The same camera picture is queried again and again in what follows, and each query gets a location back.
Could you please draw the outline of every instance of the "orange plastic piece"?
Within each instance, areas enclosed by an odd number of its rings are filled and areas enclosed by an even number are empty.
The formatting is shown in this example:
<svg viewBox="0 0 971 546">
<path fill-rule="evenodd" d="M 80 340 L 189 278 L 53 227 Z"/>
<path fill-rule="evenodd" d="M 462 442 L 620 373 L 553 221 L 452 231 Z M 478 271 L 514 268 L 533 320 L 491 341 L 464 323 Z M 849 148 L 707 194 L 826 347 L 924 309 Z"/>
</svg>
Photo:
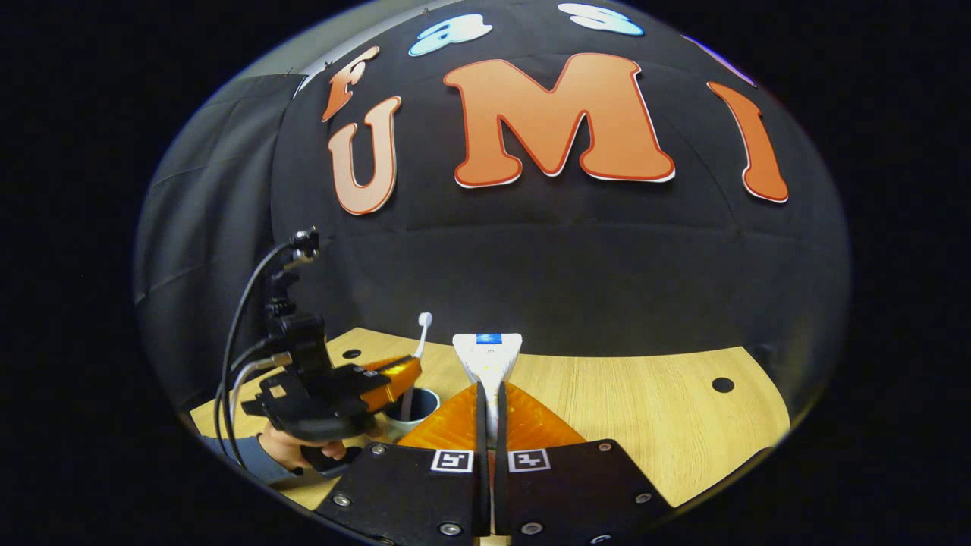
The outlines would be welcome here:
<svg viewBox="0 0 971 546">
<path fill-rule="evenodd" d="M 370 364 L 364 364 L 361 367 L 369 370 L 377 370 L 402 358 L 405 357 L 387 358 L 385 360 L 371 362 Z M 389 378 L 391 382 L 361 395 L 361 399 L 367 402 L 367 411 L 369 412 L 376 412 L 387 406 L 413 386 L 415 380 L 421 375 L 421 361 L 411 357 L 400 364 L 394 365 L 387 370 L 379 371 L 378 373 Z"/>
<path fill-rule="evenodd" d="M 586 442 L 542 402 L 506 383 L 506 449 L 542 449 Z M 470 385 L 402 438 L 398 445 L 424 449 L 476 449 L 476 385 Z"/>
<path fill-rule="evenodd" d="M 476 387 L 449 398 L 398 441 L 399 446 L 423 449 L 476 449 Z"/>
<path fill-rule="evenodd" d="M 526 391 L 506 383 L 506 449 L 543 449 L 586 442 L 550 408 Z"/>
</svg>

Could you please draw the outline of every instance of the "screw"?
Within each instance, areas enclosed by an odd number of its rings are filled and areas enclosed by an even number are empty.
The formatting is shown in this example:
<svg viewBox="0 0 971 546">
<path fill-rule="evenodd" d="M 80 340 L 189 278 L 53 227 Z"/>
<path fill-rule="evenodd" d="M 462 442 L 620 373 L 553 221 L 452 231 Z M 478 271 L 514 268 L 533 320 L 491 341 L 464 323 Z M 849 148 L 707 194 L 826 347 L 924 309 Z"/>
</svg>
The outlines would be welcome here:
<svg viewBox="0 0 971 546">
<path fill-rule="evenodd" d="M 522 534 L 536 534 L 541 530 L 543 530 L 543 524 L 536 523 L 526 524 L 522 526 L 522 529 L 520 529 Z"/>
<path fill-rule="evenodd" d="M 462 528 L 456 524 L 442 524 L 438 526 L 438 531 L 442 534 L 447 534 L 448 536 L 456 536 L 462 533 Z"/>
</svg>

